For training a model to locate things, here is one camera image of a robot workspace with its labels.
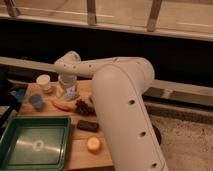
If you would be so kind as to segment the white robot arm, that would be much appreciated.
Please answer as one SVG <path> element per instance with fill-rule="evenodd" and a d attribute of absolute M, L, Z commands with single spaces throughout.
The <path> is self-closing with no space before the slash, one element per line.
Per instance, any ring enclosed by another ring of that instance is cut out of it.
<path fill-rule="evenodd" d="M 155 77 L 147 59 L 63 56 L 54 68 L 92 80 L 93 105 L 116 171 L 169 171 L 142 98 Z"/>

